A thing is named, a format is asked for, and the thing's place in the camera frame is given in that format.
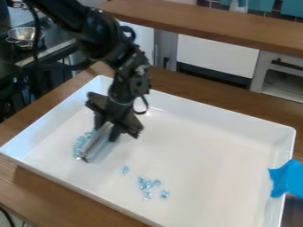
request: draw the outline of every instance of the blue glove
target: blue glove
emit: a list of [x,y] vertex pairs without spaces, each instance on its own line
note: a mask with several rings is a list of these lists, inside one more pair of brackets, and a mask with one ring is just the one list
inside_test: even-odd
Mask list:
[[270,169],[270,178],[274,181],[271,197],[277,198],[288,192],[303,198],[303,164],[298,160],[289,160],[281,168]]

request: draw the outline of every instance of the shelf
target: shelf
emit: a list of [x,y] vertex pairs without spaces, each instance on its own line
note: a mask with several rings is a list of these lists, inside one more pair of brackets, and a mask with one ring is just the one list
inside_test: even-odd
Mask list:
[[130,23],[303,58],[302,24],[160,0],[113,0],[98,6]]

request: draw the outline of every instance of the metal bowl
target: metal bowl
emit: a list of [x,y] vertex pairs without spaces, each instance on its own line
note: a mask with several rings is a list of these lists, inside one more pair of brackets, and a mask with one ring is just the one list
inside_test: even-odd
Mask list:
[[[35,28],[34,27],[16,27],[7,32],[8,38],[6,41],[8,43],[15,43],[17,47],[23,50],[31,50],[34,45],[35,39]],[[39,47],[43,45],[43,39],[45,33],[41,30]]]

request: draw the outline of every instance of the cabinet handle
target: cabinet handle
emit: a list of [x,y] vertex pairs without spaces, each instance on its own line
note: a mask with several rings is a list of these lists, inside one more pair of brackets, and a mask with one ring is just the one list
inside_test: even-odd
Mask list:
[[165,69],[167,69],[167,63],[168,63],[168,61],[169,61],[169,58],[168,58],[168,57],[164,57],[164,58],[163,58],[163,67],[164,67]]
[[296,65],[293,65],[293,64],[290,64],[290,63],[287,63],[287,62],[283,62],[281,59],[272,60],[271,64],[277,65],[277,66],[280,66],[280,67],[289,67],[289,68],[292,68],[292,69],[303,71],[303,67],[296,66]]

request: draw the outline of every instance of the cable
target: cable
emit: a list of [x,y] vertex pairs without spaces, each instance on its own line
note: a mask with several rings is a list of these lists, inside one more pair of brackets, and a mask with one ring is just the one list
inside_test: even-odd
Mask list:
[[4,214],[4,216],[6,217],[7,221],[9,222],[11,227],[16,227],[16,225],[14,224],[14,222],[12,221],[11,216],[9,215],[9,213],[7,213],[6,210],[0,208],[0,211]]

